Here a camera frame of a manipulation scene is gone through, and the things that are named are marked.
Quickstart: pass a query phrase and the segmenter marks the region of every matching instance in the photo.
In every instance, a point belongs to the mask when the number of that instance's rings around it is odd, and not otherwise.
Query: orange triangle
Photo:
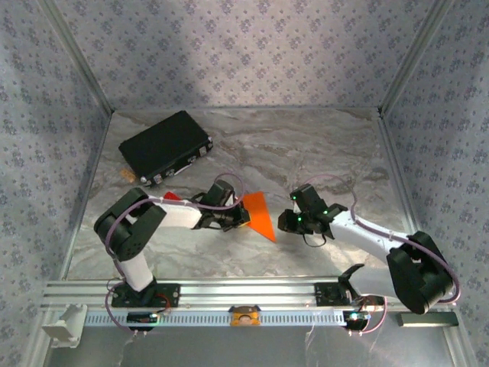
[[[250,213],[248,226],[267,239],[275,242],[274,225],[268,213],[265,195],[261,191],[244,195],[243,205]]]

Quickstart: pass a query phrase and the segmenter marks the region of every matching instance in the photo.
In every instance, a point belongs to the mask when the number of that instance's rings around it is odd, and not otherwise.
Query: marble surface
[[[352,184],[360,198],[358,212],[362,217],[403,230],[403,216],[381,157],[373,109],[188,112],[212,136],[215,147],[188,170],[147,190],[149,194],[172,190],[190,197],[207,191],[217,174],[231,171],[243,178],[248,192],[265,192],[276,225],[280,213],[291,207],[291,190],[312,176],[329,173]],[[173,113],[118,112],[112,116],[73,247],[68,279],[116,276],[92,228],[97,218],[134,186],[120,175],[128,166],[118,145]],[[352,203],[348,188],[335,180],[317,180],[314,186],[327,204]],[[273,243],[246,227],[226,233],[164,228],[157,230],[144,253],[158,278],[338,275],[358,262],[383,266],[350,244],[329,241],[321,248],[310,248],[298,235],[278,229],[276,235],[277,242]]]

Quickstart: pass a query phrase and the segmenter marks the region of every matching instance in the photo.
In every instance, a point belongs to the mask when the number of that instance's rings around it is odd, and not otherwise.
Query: black box
[[[178,174],[211,149],[211,137],[185,111],[119,145],[132,170],[148,186]]]

